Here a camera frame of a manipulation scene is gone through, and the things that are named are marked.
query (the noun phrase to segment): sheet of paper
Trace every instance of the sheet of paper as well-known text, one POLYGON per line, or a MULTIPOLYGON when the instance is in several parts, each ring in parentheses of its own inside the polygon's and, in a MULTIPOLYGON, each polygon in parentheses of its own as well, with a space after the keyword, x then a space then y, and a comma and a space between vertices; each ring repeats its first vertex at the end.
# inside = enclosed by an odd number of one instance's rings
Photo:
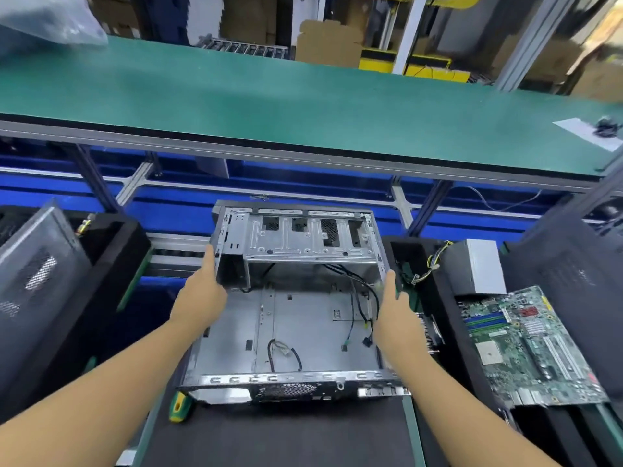
POLYGON ((610 152, 614 152, 621 144, 623 144, 623 140, 620 140, 619 138, 600 138, 599 136, 596 136, 593 134, 595 127, 585 123, 577 117, 564 119, 562 121, 554 121, 554 124, 566 129, 576 136, 581 137, 583 140, 592 142, 596 146, 609 150, 610 152))

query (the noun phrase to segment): blue ram slot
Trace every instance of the blue ram slot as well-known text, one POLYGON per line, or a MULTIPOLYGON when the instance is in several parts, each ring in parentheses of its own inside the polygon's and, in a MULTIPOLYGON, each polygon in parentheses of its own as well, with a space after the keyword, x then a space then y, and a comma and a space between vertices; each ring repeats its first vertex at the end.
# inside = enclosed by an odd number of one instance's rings
POLYGON ((493 317, 504 317, 503 313, 501 311, 496 311, 495 313, 489 313, 489 314, 483 314, 482 316, 472 316, 469 318, 466 318, 464 321, 466 324, 470 324, 472 322, 476 322, 476 321, 481 321, 483 319, 489 319, 489 318, 493 318, 493 317))
POLYGON ((480 324, 472 324, 468 326, 467 329, 472 331, 479 328, 488 328, 489 326, 497 326, 498 324, 506 324, 506 320, 504 318, 496 318, 493 321, 481 322, 480 324))

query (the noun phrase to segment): green and yellow screwdriver handle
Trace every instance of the green and yellow screwdriver handle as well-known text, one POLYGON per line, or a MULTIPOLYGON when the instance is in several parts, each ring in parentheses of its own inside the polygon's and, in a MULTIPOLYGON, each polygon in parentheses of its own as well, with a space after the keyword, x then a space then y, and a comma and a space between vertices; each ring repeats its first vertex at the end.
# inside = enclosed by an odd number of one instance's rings
POLYGON ((181 423, 186 419, 192 408, 192 398, 182 392, 176 392, 169 407, 169 421, 181 423))

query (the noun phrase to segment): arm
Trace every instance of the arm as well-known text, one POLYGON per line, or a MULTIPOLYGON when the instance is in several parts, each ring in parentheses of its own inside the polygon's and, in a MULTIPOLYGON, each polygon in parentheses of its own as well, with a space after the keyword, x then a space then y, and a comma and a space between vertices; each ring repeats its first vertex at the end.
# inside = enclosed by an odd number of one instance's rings
POLYGON ((396 299, 395 277, 394 272, 387 273, 374 339, 409 387, 450 464, 557 466, 432 359, 427 352, 424 328, 409 307, 409 296, 402 292, 396 299))
POLYGON ((219 317, 226 301, 208 246, 202 268, 186 280, 169 321, 0 426, 0 464, 115 465, 188 347, 219 317))

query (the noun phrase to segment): metal computer chassis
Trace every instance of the metal computer chassis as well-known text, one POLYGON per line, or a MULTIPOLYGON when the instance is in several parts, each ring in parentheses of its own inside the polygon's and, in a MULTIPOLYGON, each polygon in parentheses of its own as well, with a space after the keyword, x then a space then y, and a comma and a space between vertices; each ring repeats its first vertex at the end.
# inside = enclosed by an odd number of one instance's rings
MULTIPOLYGON (((213 217, 217 279, 229 299, 192 345, 183 392, 208 403, 408 394, 376 346, 362 343, 370 327, 351 306, 350 279, 323 266, 345 266, 382 296, 389 266, 371 211, 219 201, 213 217), (273 347, 272 371, 271 339, 294 348, 302 369, 273 347)), ((363 313, 376 317, 373 295, 356 287, 363 313)))

